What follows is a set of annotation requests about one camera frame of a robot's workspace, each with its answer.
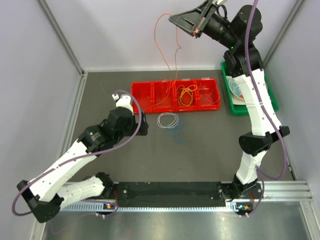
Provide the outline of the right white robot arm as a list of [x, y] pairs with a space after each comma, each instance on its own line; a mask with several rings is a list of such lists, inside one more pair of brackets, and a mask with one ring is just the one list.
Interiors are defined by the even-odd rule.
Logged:
[[226, 9], [221, 0], [206, 0], [198, 7], [169, 17], [169, 21], [185, 33], [199, 38], [211, 37], [227, 48], [223, 58], [235, 83], [240, 88], [247, 108], [251, 131], [238, 139], [242, 149], [240, 166], [229, 188], [221, 196], [233, 200], [245, 198], [256, 186], [258, 175], [273, 177], [260, 169], [262, 160], [272, 144], [279, 141], [283, 151], [281, 179], [288, 168], [288, 153], [284, 137], [290, 134], [288, 126], [281, 124], [272, 106], [265, 81], [264, 64], [254, 45], [262, 31], [262, 14], [258, 2], [244, 5], [232, 21], [222, 16], [219, 9]]

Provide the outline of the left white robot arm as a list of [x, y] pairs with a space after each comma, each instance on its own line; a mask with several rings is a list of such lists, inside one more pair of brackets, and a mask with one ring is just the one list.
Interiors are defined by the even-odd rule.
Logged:
[[101, 123], [87, 127], [46, 171], [32, 180], [17, 184], [18, 194], [12, 203], [12, 213], [18, 213], [16, 204], [24, 199], [39, 223], [54, 218], [61, 209], [79, 201], [93, 202], [106, 199], [115, 193], [114, 182], [104, 172], [76, 183], [69, 183], [79, 170], [99, 156], [127, 145], [135, 136], [148, 134], [148, 123], [137, 99], [124, 90], [112, 95], [115, 109]]

